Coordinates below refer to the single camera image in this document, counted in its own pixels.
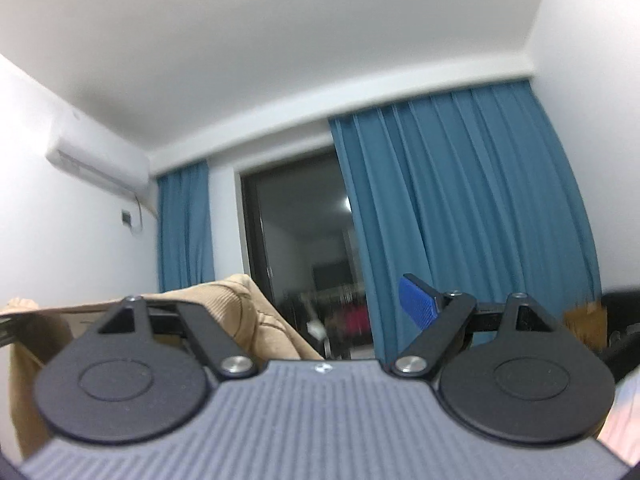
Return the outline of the person's hand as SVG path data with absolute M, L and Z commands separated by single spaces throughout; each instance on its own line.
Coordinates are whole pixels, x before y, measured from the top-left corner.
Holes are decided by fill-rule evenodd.
M 11 298 L 6 305 L 3 307 L 3 310 L 6 311 L 30 311 L 30 310 L 38 310 L 39 304 L 37 304 L 34 300 L 28 298 L 20 298 L 14 297 Z

